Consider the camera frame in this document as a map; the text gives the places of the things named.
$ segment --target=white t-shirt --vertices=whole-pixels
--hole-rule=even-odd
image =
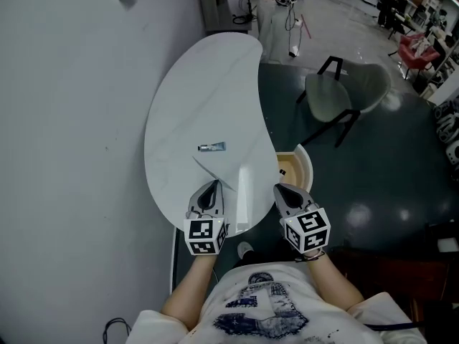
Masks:
[[[426,344],[417,329],[376,333],[363,325],[409,321],[387,293],[348,312],[324,302],[304,262],[256,264],[223,276],[191,332],[172,317],[143,311],[127,344]]]

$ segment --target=gray chair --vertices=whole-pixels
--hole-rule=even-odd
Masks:
[[[326,72],[333,61],[337,63],[336,72]],[[391,82],[381,65],[357,64],[330,56],[317,74],[306,77],[305,87],[296,102],[301,103],[307,96],[314,118],[326,124],[301,145],[342,122],[346,124],[336,141],[338,148],[357,119],[371,112],[386,97]]]

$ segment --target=small tube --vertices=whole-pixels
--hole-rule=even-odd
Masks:
[[[225,151],[227,149],[227,145],[224,141],[221,143],[215,144],[204,144],[198,146],[198,151],[200,152],[217,152],[217,151]]]

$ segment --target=gray floor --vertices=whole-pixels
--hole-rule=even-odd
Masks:
[[[260,103],[276,151],[292,151],[321,126],[306,100],[295,103],[307,72],[260,65]],[[329,246],[419,256],[425,224],[448,221],[459,212],[459,194],[450,182],[429,105],[394,91],[334,148],[341,131],[337,125],[306,146],[314,170],[311,195],[326,209],[332,225]],[[238,260],[236,246],[243,240],[269,252],[280,238],[278,219],[273,208],[255,228],[228,239],[217,274],[232,268]],[[191,261],[181,234],[178,281]]]
[[[314,170],[311,195],[331,221],[330,247],[419,256],[425,224],[455,218],[459,194],[450,181],[429,105],[403,80],[406,69],[397,65],[397,56],[387,56],[397,49],[398,35],[388,40],[389,32],[377,26],[374,10],[360,0],[304,0],[296,10],[305,17],[311,39],[303,36],[295,59],[288,56],[285,42],[279,42],[270,58],[277,64],[261,64],[259,71],[260,103],[274,148],[292,151],[321,126],[307,101],[295,101],[306,75],[316,72],[328,56],[383,65],[392,90],[381,105],[356,123],[340,148],[334,143],[341,125],[306,146]],[[252,34],[256,36],[256,26]],[[255,228],[228,239],[217,274],[222,276],[237,262],[236,246],[242,240],[260,252],[271,251],[280,238],[278,219],[273,208]],[[176,281],[192,260],[181,233]]]

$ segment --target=black chair leg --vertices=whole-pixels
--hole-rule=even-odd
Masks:
[[[306,96],[306,91],[304,90],[303,93],[301,93],[300,97],[296,100],[297,103],[301,103],[302,100],[304,100],[304,97]]]
[[[336,141],[335,148],[338,148],[341,143],[343,143],[344,138],[351,130],[352,125],[359,119],[360,111],[353,111],[351,119],[344,125],[343,133],[339,136],[339,139]]]
[[[318,136],[322,135],[325,133],[329,128],[332,128],[337,124],[341,119],[343,119],[347,115],[351,115],[354,111],[351,110],[345,110],[342,113],[340,113],[338,116],[336,116],[332,121],[329,123],[326,123],[324,126],[322,126],[320,129],[318,129],[313,135],[311,135],[309,138],[307,138],[305,141],[301,143],[301,145],[306,145],[310,143],[312,140],[317,138]]]

